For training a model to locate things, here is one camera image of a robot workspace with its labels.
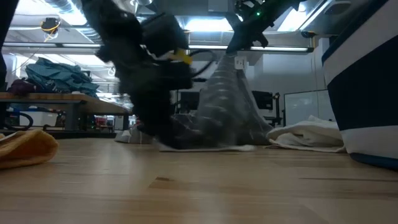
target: orange cloth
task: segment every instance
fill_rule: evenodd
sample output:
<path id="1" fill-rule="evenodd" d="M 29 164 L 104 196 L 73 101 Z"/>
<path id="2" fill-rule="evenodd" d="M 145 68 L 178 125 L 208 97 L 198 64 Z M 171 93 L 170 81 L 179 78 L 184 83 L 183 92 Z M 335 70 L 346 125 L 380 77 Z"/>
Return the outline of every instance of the orange cloth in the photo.
<path id="1" fill-rule="evenodd" d="M 58 142 L 42 130 L 0 134 L 0 170 L 47 162 L 57 149 Z"/>

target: white towel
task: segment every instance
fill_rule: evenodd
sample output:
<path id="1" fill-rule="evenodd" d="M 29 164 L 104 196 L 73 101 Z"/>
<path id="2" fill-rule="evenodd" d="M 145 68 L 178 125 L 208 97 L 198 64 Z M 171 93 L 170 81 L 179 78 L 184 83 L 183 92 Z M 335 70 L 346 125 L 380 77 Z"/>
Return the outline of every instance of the white towel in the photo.
<path id="1" fill-rule="evenodd" d="M 308 121 L 273 129 L 267 134 L 267 138 L 273 146 L 285 149 L 346 152 L 337 123 L 324 121 L 312 115 Z"/>

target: wooden tabletop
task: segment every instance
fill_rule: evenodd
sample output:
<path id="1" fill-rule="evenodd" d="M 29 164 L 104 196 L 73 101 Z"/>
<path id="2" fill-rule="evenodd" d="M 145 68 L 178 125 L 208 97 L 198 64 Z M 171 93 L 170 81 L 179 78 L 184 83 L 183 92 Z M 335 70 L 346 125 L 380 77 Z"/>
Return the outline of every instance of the wooden tabletop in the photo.
<path id="1" fill-rule="evenodd" d="M 65 101 L 73 101 L 80 100 L 84 102 L 81 105 L 81 111 L 86 113 L 116 113 L 116 114 L 126 114 L 129 113 L 129 110 L 118 105 L 114 105 L 112 103 L 108 103 L 102 101 L 97 98 L 93 98 L 91 96 L 87 96 L 84 94 L 61 94 L 61 93 L 30 93 L 25 97 L 15 96 L 11 93 L 0 93 L 1 99 L 28 99 L 28 100 L 65 100 Z M 43 105 L 32 103 L 32 105 L 41 106 L 44 108 L 50 108 L 55 110 L 65 110 L 66 105 L 62 104 L 51 104 L 51 105 Z"/>
<path id="2" fill-rule="evenodd" d="M 49 163 L 0 172 L 1 224 L 397 223 L 398 173 L 347 154 L 59 143 Z"/>

